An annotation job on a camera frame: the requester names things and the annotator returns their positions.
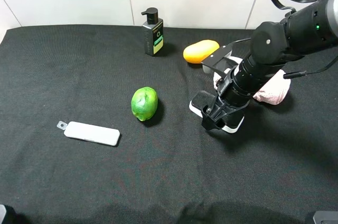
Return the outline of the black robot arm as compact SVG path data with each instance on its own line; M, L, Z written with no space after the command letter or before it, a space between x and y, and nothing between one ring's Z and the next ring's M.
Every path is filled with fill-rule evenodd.
M287 62L337 46L337 0L271 0L286 15L280 22L263 22L248 38L249 53L241 62L230 56L233 43L202 61L220 76L216 95L200 107L202 126L234 133L254 94Z

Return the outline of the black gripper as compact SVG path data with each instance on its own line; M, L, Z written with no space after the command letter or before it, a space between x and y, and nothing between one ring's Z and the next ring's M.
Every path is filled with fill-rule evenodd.
M221 97L232 106L241 107L267 82L267 66L263 64L241 62L234 70L234 90ZM227 123L227 106L204 106L202 109L202 126L206 130L223 129Z

